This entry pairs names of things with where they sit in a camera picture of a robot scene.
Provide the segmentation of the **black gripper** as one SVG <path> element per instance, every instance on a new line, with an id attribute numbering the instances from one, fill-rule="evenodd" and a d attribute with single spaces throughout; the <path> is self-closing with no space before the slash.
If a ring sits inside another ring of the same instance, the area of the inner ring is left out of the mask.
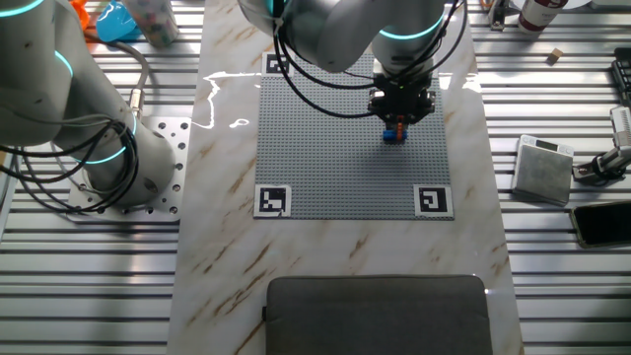
<path id="1" fill-rule="evenodd" d="M 408 126 L 435 112 L 436 95 L 430 90 L 432 76 L 408 82 L 391 81 L 384 74 L 374 77 L 368 110 L 385 122 L 385 136 L 406 136 Z"/>

